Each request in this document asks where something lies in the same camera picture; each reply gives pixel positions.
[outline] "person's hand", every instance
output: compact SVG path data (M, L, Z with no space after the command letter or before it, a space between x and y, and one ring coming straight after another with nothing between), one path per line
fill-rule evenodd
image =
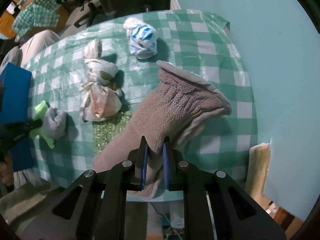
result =
M12 158L9 152L4 153L4 163L0 162L0 174L2 176L2 182L7 186L13 185L13 167Z

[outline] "orange object in plastic bag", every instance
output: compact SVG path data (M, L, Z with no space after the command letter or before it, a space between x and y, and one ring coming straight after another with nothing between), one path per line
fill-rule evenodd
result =
M98 118L116 114L121 108L121 102L112 89L93 84L90 89L91 111Z

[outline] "rolled gray cloth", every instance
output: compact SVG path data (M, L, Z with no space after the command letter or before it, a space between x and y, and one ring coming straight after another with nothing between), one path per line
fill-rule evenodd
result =
M168 62L157 64L161 67L158 88L140 103L125 129L93 159L97 172L109 170L139 148L145 136L149 145L146 186L142 192L129 193L148 198L155 195L163 174L164 138L169 136L173 148L182 150L203 131L208 118L231 114L230 102L212 84Z
M48 108L42 120L45 133L51 139L59 139L64 136L66 130L67 113L57 108Z

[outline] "tied plastic bag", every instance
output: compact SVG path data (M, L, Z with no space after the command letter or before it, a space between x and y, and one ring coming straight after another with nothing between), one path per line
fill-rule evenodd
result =
M101 52L102 43L99 39L91 41L83 51L84 62L88 68L87 82L81 84L83 102L80 115L84 121L104 121L116 114L122 106L119 100L122 96L121 89L110 87L118 67L111 62L97 59L101 57Z
M134 17L128 18L123 27L127 30L131 54L138 59L147 59L157 54L158 34L155 28Z

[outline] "gray sock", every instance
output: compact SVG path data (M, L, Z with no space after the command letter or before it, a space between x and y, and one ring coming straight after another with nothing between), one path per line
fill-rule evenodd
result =
M66 130L67 113L57 108L50 107L43 118L43 128L49 138L59 139Z

